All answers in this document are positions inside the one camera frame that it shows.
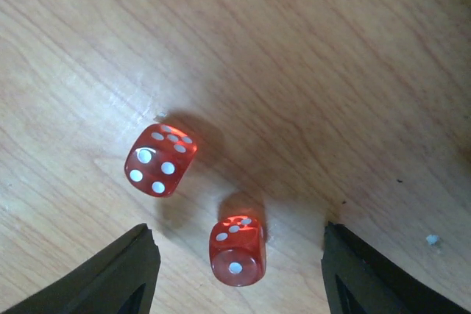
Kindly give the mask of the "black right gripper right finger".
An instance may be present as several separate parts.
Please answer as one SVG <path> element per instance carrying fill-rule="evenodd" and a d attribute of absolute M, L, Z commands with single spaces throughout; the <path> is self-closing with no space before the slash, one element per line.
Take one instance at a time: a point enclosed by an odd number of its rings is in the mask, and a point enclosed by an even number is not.
<path fill-rule="evenodd" d="M 468 313 L 343 224 L 325 227 L 322 276 L 331 313 Z"/>

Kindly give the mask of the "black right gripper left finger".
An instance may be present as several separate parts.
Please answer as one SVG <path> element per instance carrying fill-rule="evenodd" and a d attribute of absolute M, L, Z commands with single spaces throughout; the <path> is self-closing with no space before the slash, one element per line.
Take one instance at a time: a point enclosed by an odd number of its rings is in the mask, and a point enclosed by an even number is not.
<path fill-rule="evenodd" d="M 149 313 L 160 268 L 146 224 L 134 226 L 50 286 L 6 313 Z"/>

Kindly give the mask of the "red die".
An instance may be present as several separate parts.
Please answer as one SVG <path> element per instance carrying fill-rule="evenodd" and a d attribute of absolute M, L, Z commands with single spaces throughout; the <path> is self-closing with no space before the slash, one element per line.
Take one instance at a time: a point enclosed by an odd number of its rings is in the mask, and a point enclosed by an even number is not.
<path fill-rule="evenodd" d="M 130 149 L 124 174 L 139 191 L 157 198 L 169 197 L 196 152 L 196 140 L 190 135 L 167 124 L 152 124 Z"/>
<path fill-rule="evenodd" d="M 218 221 L 209 238 L 214 276 L 233 287 L 253 285 L 266 273 L 266 240 L 262 223 L 249 215 Z"/>

